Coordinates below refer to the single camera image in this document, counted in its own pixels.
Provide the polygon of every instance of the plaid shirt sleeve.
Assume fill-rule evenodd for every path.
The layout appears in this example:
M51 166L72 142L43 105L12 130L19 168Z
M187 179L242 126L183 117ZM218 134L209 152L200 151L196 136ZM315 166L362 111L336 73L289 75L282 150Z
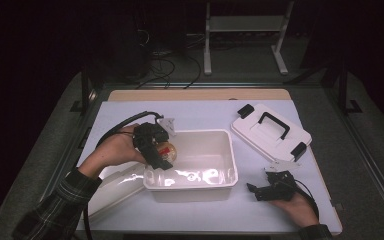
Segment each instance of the plaid shirt sleeve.
M83 209L102 180L74 169L33 211L18 223L14 239L71 239Z

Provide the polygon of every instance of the gray floor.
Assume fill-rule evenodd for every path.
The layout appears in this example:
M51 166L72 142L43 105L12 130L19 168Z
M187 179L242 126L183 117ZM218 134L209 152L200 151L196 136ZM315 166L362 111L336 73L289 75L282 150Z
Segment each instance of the gray floor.
M277 71L270 51L271 42L273 38L269 37L261 37L258 41L245 39L230 50L212 51L213 74L204 76L201 69L202 74L192 87L223 83L242 87L286 88L295 102L304 128L312 135L311 147L343 224L343 233L336 238L384 239L384 189L378 184L383 183L384 179L372 174L379 170L384 176L384 116L370 100L361 82L351 74L348 99L356 100L363 112L352 113L348 117L344 117L337 108L336 89L324 89L318 85L323 71L299 86L283 86L283 81L304 71L299 69L299 64L307 39L290 37L285 40L282 54L290 71L288 76L281 76ZM203 66L202 48L191 49L187 53ZM198 65L190 58L172 56L167 59L176 66L170 75L170 87L185 86L198 76ZM171 67L162 61L154 61L154 66L162 72L169 72ZM139 82L153 77L150 73ZM166 81L159 80L143 87L161 87L165 84ZM105 98L115 88L120 88L120 85L108 85L99 97ZM49 187L49 179L60 177L54 175L55 168L61 164L59 160L64 161L68 156L72 162L67 167L71 167L75 157L78 157L79 152L73 153L69 149L73 147L71 144L78 137L81 126L91 124L86 117L94 114L89 112L86 117L81 117L78 112L70 111L73 103L80 100L80 77L76 76L67 86L2 205L0 239L9 239L23 213L43 197L44 189ZM94 234L95 239L121 237L115 233ZM158 239L171 238L159 236ZM297 236L274 236L273 239L297 239Z

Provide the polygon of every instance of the person's left hand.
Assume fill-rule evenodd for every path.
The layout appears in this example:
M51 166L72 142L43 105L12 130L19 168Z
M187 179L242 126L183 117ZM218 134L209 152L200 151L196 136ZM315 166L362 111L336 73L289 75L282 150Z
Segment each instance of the person's left hand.
M133 130L138 124L119 130L119 134L107 138L93 151L78 170L91 178L98 178L101 171L108 166L117 166L126 162L146 163L142 154L133 146Z

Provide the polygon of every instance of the table top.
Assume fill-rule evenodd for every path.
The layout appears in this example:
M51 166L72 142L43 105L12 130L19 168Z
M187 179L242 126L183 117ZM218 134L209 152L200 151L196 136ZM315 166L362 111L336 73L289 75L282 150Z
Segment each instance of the table top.
M230 131L231 122L238 117L236 111L245 103L266 104L301 126L289 93L282 89L117 90L110 94L109 102L101 106L90 133L92 140L88 139L79 164L93 150L90 146L94 146L96 143L93 141L97 141L96 137L93 140L93 136L101 136L105 132L104 125L112 127L120 118L125 119L149 110L175 117L175 126L179 130L221 128ZM268 185L263 169L269 165L269 161L235 134L231 135L239 181L232 188L227 200L157 203L149 191L143 190L119 203L110 214L92 220L91 229L141 233L262 235L296 232L297 227L280 209L267 202L258 202L248 192L247 182L260 187ZM327 224L333 234L339 234L342 226L331 206L329 193L311 147L300 162L302 167L291 173L312 191L320 209L321 222ZM83 229L82 222L78 229Z

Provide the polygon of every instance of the dark background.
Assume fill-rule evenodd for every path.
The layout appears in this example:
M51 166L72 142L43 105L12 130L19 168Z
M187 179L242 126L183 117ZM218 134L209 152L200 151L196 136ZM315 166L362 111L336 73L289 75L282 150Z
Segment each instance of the dark background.
M162 41L178 36L173 48L204 32L204 1L69 2L0 1L0 205L65 87L96 56L101 16L129 13ZM226 2L213 11L258 14L269 1ZM276 12L284 1L270 4ZM306 67L344 53L384 113L384 1L297 1L288 34L311 36Z

